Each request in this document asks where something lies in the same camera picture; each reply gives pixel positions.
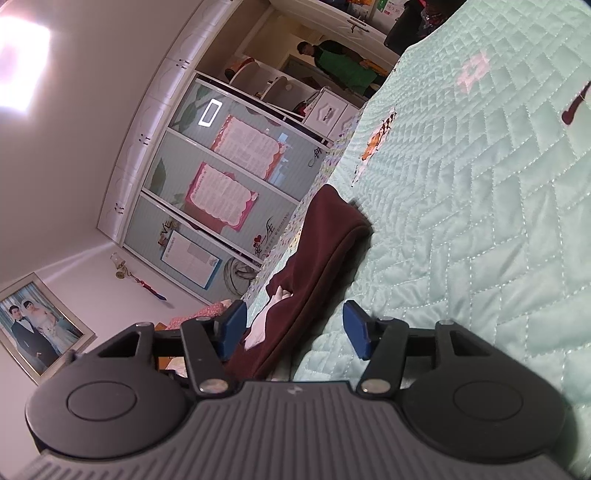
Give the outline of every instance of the pink poster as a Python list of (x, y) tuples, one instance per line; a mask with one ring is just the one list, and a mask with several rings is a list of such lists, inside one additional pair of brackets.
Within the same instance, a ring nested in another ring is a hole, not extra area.
[(239, 232), (257, 197), (258, 193), (238, 183), (232, 174), (204, 162), (189, 186), (185, 203)]
[(268, 179), (285, 153), (286, 145), (228, 115), (212, 150), (260, 179)]

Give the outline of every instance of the blue gripper pad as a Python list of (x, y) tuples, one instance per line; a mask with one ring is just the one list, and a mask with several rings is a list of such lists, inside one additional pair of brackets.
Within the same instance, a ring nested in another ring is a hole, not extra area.
[(345, 302), (343, 305), (343, 327), (355, 353), (363, 360), (369, 360), (373, 353), (368, 329), (370, 321), (372, 321), (371, 317), (357, 303), (352, 300)]
[(228, 360), (236, 349), (246, 330), (246, 303), (237, 300), (217, 319), (216, 352), (220, 360)]

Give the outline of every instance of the framed picture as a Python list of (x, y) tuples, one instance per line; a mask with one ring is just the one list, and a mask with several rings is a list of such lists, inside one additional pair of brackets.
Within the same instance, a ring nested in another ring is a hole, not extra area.
[(34, 273), (0, 292), (0, 343), (36, 384), (95, 337)]

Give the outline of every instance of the metal screw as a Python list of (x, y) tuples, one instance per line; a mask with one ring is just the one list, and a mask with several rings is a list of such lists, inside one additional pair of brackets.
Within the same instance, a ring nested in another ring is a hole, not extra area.
[(199, 390), (203, 393), (209, 394), (220, 394), (224, 393), (225, 391), (230, 388), (228, 382), (222, 380), (221, 378), (208, 378), (199, 384)]
[(361, 384), (361, 390), (363, 393), (386, 393), (390, 388), (392, 388), (390, 383), (381, 378), (370, 378)]

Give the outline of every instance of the quilted bedspread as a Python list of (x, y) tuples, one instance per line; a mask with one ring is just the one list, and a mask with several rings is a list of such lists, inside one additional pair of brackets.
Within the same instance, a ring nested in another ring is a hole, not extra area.
[(581, 0), (468, 0), (407, 50), (329, 179), (375, 233), (295, 380), (359, 379), (344, 299), (415, 327), (452, 318), (564, 394), (569, 468), (591, 473), (591, 92), (562, 120), (590, 80)]

